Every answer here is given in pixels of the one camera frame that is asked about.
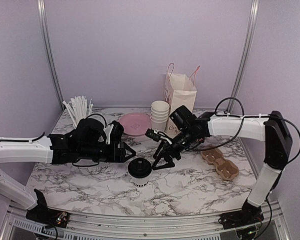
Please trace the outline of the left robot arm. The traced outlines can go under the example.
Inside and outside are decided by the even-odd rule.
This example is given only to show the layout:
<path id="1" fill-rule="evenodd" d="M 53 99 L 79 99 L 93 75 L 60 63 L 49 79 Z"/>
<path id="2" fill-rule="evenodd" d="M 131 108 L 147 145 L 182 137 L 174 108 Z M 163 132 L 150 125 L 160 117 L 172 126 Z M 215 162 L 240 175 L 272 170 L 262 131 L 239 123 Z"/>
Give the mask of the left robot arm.
<path id="1" fill-rule="evenodd" d="M 84 118 L 67 134 L 42 135 L 34 139 L 0 137 L 0 164 L 47 163 L 76 164 L 80 160 L 94 163 L 124 163 L 136 152 L 122 141 L 123 126 L 112 121 L 103 125 L 93 118 Z M 33 211 L 41 222 L 49 222 L 53 212 L 47 207 L 42 192 L 19 183 L 0 168 L 0 195 Z"/>

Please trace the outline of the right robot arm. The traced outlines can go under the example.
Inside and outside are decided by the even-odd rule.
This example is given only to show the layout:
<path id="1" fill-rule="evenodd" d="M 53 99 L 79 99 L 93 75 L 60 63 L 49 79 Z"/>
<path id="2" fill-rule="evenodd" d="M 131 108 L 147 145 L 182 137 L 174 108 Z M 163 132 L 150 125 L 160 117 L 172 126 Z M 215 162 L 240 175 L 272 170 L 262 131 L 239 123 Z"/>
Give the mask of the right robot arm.
<path id="1" fill-rule="evenodd" d="M 236 138 L 264 143 L 263 166 L 243 209 L 237 219 L 248 224 L 257 216 L 259 208 L 268 194 L 276 187 L 282 172 L 293 161 L 290 157 L 292 136 L 288 129 L 288 120 L 278 111 L 259 115 L 231 115 L 216 112 L 204 112 L 201 116 L 188 111 L 184 106 L 172 113 L 171 120 L 176 124 L 179 134 L 170 137 L 159 130 L 148 129 L 146 136 L 159 142 L 153 170 L 172 168 L 174 160 L 181 159 L 185 150 L 194 152 L 210 151 L 214 148 L 193 147 L 193 144 L 209 137 L 229 137 L 222 145 L 229 144 Z"/>

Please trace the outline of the black cup lid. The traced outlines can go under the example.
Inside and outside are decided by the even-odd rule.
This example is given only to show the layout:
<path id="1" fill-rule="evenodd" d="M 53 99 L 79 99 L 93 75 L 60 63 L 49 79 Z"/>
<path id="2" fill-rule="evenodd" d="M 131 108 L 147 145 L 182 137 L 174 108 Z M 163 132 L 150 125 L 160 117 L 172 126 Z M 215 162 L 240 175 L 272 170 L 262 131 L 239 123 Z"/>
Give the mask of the black cup lid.
<path id="1" fill-rule="evenodd" d="M 149 176 L 151 172 L 152 172 L 151 163 L 142 157 L 133 159 L 128 164 L 128 173 L 134 178 L 137 179 L 145 178 Z"/>

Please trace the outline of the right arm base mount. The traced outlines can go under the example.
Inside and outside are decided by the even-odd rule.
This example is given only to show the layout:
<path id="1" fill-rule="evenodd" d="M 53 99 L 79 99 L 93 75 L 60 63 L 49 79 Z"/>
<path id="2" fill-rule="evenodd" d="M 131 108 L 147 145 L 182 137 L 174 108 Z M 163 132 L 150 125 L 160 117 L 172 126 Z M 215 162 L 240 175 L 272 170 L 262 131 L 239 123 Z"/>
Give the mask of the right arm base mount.
<path id="1" fill-rule="evenodd" d="M 246 200 L 240 210 L 222 213 L 218 222 L 225 230 L 261 223 L 264 216 L 261 207 L 255 207 Z"/>

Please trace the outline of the white paper cup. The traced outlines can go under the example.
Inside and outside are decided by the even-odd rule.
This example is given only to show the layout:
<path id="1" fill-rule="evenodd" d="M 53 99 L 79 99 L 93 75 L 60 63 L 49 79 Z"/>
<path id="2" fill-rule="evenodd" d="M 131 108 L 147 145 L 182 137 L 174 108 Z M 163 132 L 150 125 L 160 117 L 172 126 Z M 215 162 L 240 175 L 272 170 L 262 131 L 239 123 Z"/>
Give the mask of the white paper cup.
<path id="1" fill-rule="evenodd" d="M 150 178 L 150 175 L 143 177 L 143 178 L 136 178 L 134 176 L 131 176 L 131 182 L 134 187 L 136 187 L 137 189 L 141 189 L 148 185 L 149 178 Z"/>

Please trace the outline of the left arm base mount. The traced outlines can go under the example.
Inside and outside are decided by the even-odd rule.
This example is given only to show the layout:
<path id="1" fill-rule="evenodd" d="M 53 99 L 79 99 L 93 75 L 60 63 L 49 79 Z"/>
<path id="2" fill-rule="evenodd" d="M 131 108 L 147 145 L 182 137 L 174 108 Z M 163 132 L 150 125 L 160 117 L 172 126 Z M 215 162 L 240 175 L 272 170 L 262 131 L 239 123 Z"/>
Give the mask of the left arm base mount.
<path id="1" fill-rule="evenodd" d="M 26 219 L 49 226 L 66 228 L 69 213 L 49 208 L 43 193 L 37 189 L 34 189 L 34 192 L 37 196 L 37 205 L 31 210 L 27 210 Z"/>

